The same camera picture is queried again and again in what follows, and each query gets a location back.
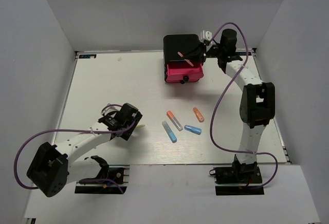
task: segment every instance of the black label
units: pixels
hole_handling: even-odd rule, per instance
[[[90,59],[96,58],[96,54],[81,54],[79,55],[79,59]]]

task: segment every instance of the small tube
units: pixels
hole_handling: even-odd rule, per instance
[[[201,129],[197,128],[197,127],[194,127],[194,126],[186,125],[186,126],[184,126],[184,129],[188,130],[189,132],[198,134],[198,135],[201,134]]]
[[[205,118],[202,116],[202,114],[200,113],[199,109],[197,109],[196,107],[193,108],[193,112],[196,115],[196,118],[198,119],[199,122],[204,122]]]
[[[163,125],[164,129],[166,130],[166,132],[167,132],[167,134],[168,134],[170,140],[171,140],[173,143],[177,142],[177,138],[176,138],[175,134],[173,133],[173,131],[170,129],[168,123],[167,123],[166,121],[163,121],[163,122],[162,122],[162,125]]]
[[[178,120],[175,118],[174,114],[171,111],[167,112],[167,116],[174,123],[177,130],[179,130],[179,131],[183,130],[182,125],[178,122]]]

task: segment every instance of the white connector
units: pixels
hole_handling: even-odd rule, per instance
[[[212,33],[209,30],[207,31],[203,30],[200,35],[200,42],[203,43],[205,40],[210,41],[211,38],[212,38]]]

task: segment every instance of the white table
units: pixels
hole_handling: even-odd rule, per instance
[[[248,67],[257,74],[254,61]],[[108,102],[129,102],[143,114],[129,139],[116,138],[88,153],[109,164],[130,164],[130,177],[124,195],[74,194],[75,183],[47,198],[31,192],[25,217],[36,224],[62,223],[288,223],[318,222],[319,218],[300,166],[280,165],[276,178],[260,196],[216,196],[210,165],[139,164],[230,164],[232,153],[218,150],[209,138],[210,116],[229,77],[217,60],[204,64],[205,76],[198,83],[165,84],[162,52],[97,54],[95,59],[79,59],[68,95],[61,128],[89,128]],[[240,89],[233,84],[218,109],[214,137],[227,148],[240,144]],[[205,117],[199,123],[192,111],[198,107]],[[198,126],[198,136],[178,132],[166,117],[171,110],[184,124]],[[177,135],[172,143],[161,122],[167,120]],[[70,138],[58,134],[56,143]],[[286,162],[273,122],[265,129],[259,151],[268,151]],[[271,162],[261,156],[258,162]],[[264,182],[274,165],[260,165]]]
[[[247,66],[258,76],[252,57]],[[98,155],[109,164],[223,164],[234,154],[217,149],[209,136],[214,106],[229,82],[217,65],[207,59],[205,76],[197,83],[166,84],[163,78],[162,52],[98,53],[95,59],[78,59],[60,128],[88,129],[100,117],[107,103],[136,106],[144,128],[136,129],[129,141],[116,138],[85,156]],[[239,106],[242,92],[233,83],[220,104],[215,118],[214,138],[221,146],[238,149],[242,134]],[[197,107],[205,117],[199,123],[192,111]],[[166,116],[171,110],[180,123],[202,128],[200,136],[179,132]],[[172,143],[161,122],[167,120],[178,141]],[[59,133],[55,143],[75,134]],[[273,153],[286,162],[273,121],[266,127],[259,151]],[[273,163],[269,156],[258,156],[260,163]]]

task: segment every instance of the blue marker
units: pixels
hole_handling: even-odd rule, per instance
[[[189,132],[198,134],[198,135],[201,134],[201,129],[197,128],[197,127],[194,127],[194,126],[186,125],[186,126],[184,126],[184,129],[188,130]]]
[[[169,138],[171,139],[171,141],[173,143],[177,142],[177,138],[176,138],[175,134],[173,133],[173,131],[170,129],[168,123],[166,121],[163,121],[162,125],[163,125],[164,129],[166,130],[166,132],[167,132]]]

